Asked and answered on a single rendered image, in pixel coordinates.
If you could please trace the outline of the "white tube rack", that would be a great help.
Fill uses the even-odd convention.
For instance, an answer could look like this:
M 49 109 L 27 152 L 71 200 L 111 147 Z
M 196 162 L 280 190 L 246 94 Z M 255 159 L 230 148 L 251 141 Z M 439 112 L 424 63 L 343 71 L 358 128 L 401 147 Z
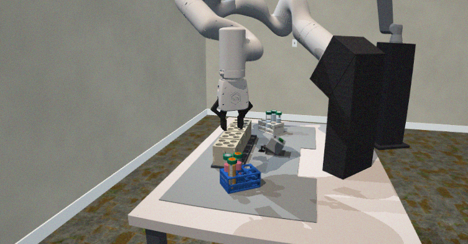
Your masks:
M 266 128 L 266 124 L 271 125 L 271 127 Z M 284 123 L 276 123 L 275 121 L 272 121 L 271 123 L 266 123 L 266 119 L 258 120 L 258 130 L 270 135 L 281 134 L 284 133 Z

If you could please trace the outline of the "beige bucket adapter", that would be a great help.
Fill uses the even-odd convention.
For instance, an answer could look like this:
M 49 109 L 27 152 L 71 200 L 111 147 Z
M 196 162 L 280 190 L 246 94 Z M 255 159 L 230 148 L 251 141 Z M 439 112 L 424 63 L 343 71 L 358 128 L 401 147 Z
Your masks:
M 226 131 L 243 132 L 244 133 L 244 148 L 246 147 L 248 143 L 248 126 L 243 125 L 243 129 L 240 129 L 239 127 L 237 127 L 237 125 L 230 124 L 227 127 Z
M 240 152 L 240 140 L 219 139 L 213 145 L 213 165 L 224 166 L 223 155 Z
M 237 125 L 237 119 L 234 119 L 230 124 Z M 244 126 L 248 126 L 248 141 L 251 136 L 251 120 L 244 120 Z
M 234 132 L 234 131 L 224 131 L 219 139 L 234 139 L 240 140 L 240 152 L 244 151 L 244 133 L 243 132 Z

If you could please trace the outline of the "blue tube rack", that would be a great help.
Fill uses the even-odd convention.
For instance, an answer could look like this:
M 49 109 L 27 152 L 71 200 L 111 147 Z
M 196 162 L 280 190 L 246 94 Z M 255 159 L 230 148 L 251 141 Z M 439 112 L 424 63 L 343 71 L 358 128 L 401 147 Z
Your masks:
M 250 166 L 250 169 L 244 168 L 245 166 Z M 239 172 L 241 172 L 241 175 Z M 230 179 L 236 179 L 236 184 L 229 185 Z M 220 184 L 228 194 L 259 188 L 261 185 L 261 172 L 252 164 L 245 164 L 242 165 L 241 170 L 236 171 L 235 177 L 229 177 L 223 168 L 220 169 Z M 231 189 L 232 187 L 234 188 Z

